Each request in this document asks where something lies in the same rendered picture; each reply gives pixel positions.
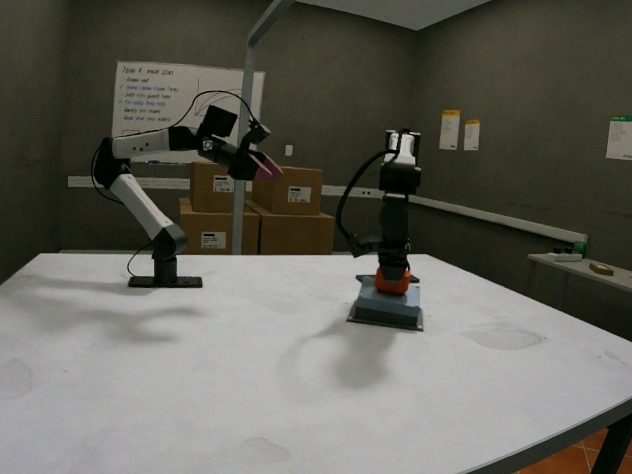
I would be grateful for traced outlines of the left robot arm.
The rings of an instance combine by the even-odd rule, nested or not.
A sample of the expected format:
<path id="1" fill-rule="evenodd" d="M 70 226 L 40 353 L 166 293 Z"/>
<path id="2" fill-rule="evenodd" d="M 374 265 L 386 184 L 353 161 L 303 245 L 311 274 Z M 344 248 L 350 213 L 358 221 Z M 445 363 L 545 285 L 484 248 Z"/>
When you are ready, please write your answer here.
<path id="1" fill-rule="evenodd" d="M 396 131 L 386 130 L 385 150 L 396 150 L 398 137 Z M 389 232 L 399 232 L 405 228 L 408 223 L 408 196 L 416 194 L 416 187 L 420 187 L 421 168 L 417 167 L 420 133 L 403 134 L 401 142 L 400 152 L 385 154 L 384 166 L 381 163 L 380 169 L 379 190 L 385 191 L 384 194 L 387 195 L 383 195 L 384 204 L 379 221 Z M 350 251 L 354 259 L 370 253 L 372 244 L 383 245 L 382 235 L 371 234 L 361 239 L 352 232 L 349 235 L 348 241 L 353 247 Z"/>

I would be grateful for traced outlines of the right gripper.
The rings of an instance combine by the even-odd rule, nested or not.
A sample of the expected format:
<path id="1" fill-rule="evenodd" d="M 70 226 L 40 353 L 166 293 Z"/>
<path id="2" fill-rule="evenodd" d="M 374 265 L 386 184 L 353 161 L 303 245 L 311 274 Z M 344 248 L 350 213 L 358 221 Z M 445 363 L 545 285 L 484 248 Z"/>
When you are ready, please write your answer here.
<path id="1" fill-rule="evenodd" d="M 218 165 L 229 169 L 227 174 L 231 175 L 230 178 L 251 181 L 269 181 L 271 178 L 282 178 L 283 173 L 280 168 L 265 153 L 253 151 L 253 149 L 245 150 L 242 148 L 238 150 L 238 148 L 239 147 L 230 143 L 226 143 L 218 156 Z"/>

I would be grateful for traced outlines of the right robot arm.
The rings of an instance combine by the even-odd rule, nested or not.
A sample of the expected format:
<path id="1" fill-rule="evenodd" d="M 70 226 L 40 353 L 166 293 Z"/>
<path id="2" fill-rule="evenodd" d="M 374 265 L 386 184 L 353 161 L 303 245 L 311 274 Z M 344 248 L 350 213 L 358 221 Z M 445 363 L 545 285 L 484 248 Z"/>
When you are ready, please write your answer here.
<path id="1" fill-rule="evenodd" d="M 198 150 L 199 156 L 218 163 L 219 152 L 226 141 L 211 135 L 230 137 L 237 117 L 235 113 L 210 105 L 199 128 L 176 126 L 157 132 L 120 138 L 106 137 L 102 140 L 94 168 L 95 180 L 106 190 L 111 190 L 127 206 L 144 227 L 155 248 L 151 256 L 154 260 L 154 276 L 131 276 L 128 287 L 203 287 L 202 277 L 177 276 L 176 256 L 187 248 L 187 235 L 177 223 L 173 224 L 163 215 L 137 184 L 132 176 L 130 158 L 183 149 L 182 152 Z M 259 145 L 271 134 L 266 126 L 251 119 L 249 122 L 251 130 L 242 138 L 238 150 L 249 149 L 250 143 Z"/>

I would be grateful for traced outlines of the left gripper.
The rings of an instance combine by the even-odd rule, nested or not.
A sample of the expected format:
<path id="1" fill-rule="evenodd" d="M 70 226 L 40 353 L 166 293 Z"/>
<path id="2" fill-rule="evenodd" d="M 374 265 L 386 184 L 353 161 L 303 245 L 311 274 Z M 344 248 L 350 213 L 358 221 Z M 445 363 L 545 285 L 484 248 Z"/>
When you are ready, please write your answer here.
<path id="1" fill-rule="evenodd" d="M 383 228 L 382 240 L 383 245 L 379 245 L 378 253 L 379 267 L 387 285 L 396 288 L 406 272 L 407 255 L 410 254 L 408 223 L 399 232 L 389 232 Z"/>

